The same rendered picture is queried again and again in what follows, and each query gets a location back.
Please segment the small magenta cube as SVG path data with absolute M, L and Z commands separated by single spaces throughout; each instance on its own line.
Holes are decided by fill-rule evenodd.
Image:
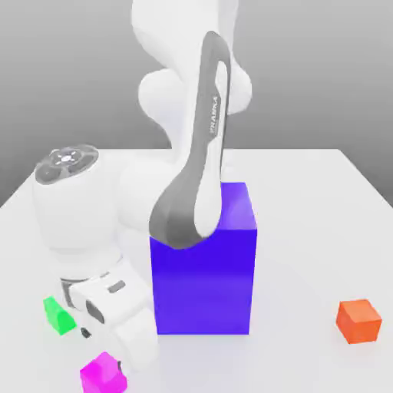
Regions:
M 117 360 L 107 352 L 80 370 L 83 393 L 124 393 L 127 378 L 119 369 Z

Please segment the large blue box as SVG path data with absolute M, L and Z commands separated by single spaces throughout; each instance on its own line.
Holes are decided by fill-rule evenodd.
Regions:
M 150 241 L 160 335 L 249 333 L 257 224 L 245 183 L 222 183 L 221 190 L 222 213 L 211 237 L 182 250 Z

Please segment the small orange cube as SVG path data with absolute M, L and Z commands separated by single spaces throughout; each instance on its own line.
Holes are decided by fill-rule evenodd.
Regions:
M 375 342 L 382 318 L 367 299 L 342 301 L 335 321 L 348 344 Z

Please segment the small green cube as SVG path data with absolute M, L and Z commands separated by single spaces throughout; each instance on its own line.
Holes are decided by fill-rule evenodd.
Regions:
M 43 305 L 48 323 L 59 335 L 64 335 L 77 327 L 74 318 L 54 297 L 44 299 Z

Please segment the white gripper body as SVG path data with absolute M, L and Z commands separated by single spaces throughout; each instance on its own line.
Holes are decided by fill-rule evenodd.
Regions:
M 158 356 L 158 336 L 154 313 L 143 308 L 110 330 L 114 354 L 123 374 L 148 368 Z

